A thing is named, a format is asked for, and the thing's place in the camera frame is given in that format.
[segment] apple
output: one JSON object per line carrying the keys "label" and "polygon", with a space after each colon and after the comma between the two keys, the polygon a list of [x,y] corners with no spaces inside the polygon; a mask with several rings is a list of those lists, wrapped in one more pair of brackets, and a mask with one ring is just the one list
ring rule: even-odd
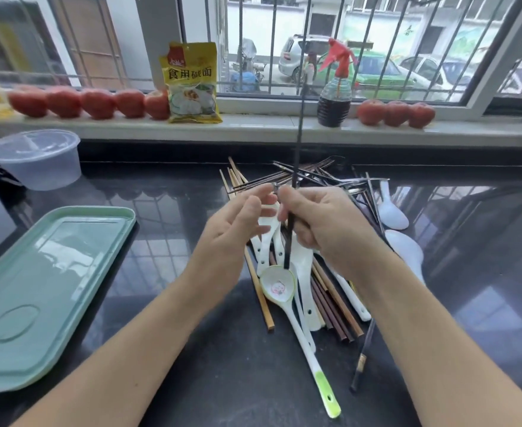
{"label": "apple", "polygon": [[46,92],[31,85],[19,85],[8,92],[8,102],[15,111],[33,118],[47,115]]}
{"label": "apple", "polygon": [[167,91],[153,91],[144,97],[147,114],[155,120],[167,120],[170,117],[170,104]]}
{"label": "apple", "polygon": [[383,116],[383,122],[387,126],[397,128],[409,120],[409,114],[410,108],[407,103],[394,100],[386,105],[386,113]]}
{"label": "apple", "polygon": [[72,87],[54,86],[46,91],[47,108],[61,118],[81,115],[81,93]]}
{"label": "apple", "polygon": [[81,106],[92,119],[108,120],[115,114],[115,96],[107,90],[88,88],[81,92]]}
{"label": "apple", "polygon": [[409,125],[424,128],[435,118],[435,109],[426,103],[418,102],[410,106]]}
{"label": "apple", "polygon": [[127,118],[144,117],[144,93],[139,90],[121,90],[115,94],[117,109]]}
{"label": "apple", "polygon": [[375,126],[383,120],[386,113],[386,105],[381,100],[366,100],[362,103],[356,112],[362,124],[366,126]]}

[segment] doorway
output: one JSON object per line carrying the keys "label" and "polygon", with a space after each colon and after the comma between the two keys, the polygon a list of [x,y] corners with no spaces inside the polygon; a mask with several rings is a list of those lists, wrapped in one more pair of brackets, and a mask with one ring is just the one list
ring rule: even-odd
{"label": "doorway", "polygon": [[309,34],[331,36],[334,30],[336,15],[325,15],[323,13],[313,13],[311,17],[311,28]]}
{"label": "doorway", "polygon": [[432,54],[435,50],[435,46],[437,45],[437,41],[443,32],[443,27],[434,27],[429,26],[425,33],[423,34],[423,38],[421,39],[421,44],[419,46],[420,54]]}

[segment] dark liquid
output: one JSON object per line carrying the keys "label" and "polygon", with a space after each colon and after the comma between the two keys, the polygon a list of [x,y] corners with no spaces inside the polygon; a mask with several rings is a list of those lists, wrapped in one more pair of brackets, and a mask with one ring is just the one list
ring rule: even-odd
{"label": "dark liquid", "polygon": [[316,108],[319,123],[328,128],[339,127],[348,116],[348,111],[350,111],[350,101],[339,102],[323,97],[319,99],[319,105]]}

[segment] red spray nozzle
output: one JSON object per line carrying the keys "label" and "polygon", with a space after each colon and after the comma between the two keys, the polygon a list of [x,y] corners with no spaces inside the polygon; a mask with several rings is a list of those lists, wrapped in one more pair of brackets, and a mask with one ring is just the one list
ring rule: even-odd
{"label": "red spray nozzle", "polygon": [[348,78],[348,66],[350,64],[350,59],[356,62],[356,57],[354,57],[354,54],[350,49],[348,49],[346,45],[336,39],[329,38],[328,44],[330,45],[330,50],[328,51],[328,55],[319,70],[322,71],[330,64],[338,61],[338,68],[336,69],[335,76],[338,78]]}

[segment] red logo on package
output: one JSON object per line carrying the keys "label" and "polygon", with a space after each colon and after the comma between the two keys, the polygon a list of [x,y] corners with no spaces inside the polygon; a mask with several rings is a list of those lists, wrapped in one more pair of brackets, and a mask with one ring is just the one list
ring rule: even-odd
{"label": "red logo on package", "polygon": [[186,67],[184,48],[170,47],[170,51],[168,52],[168,64],[171,66]]}

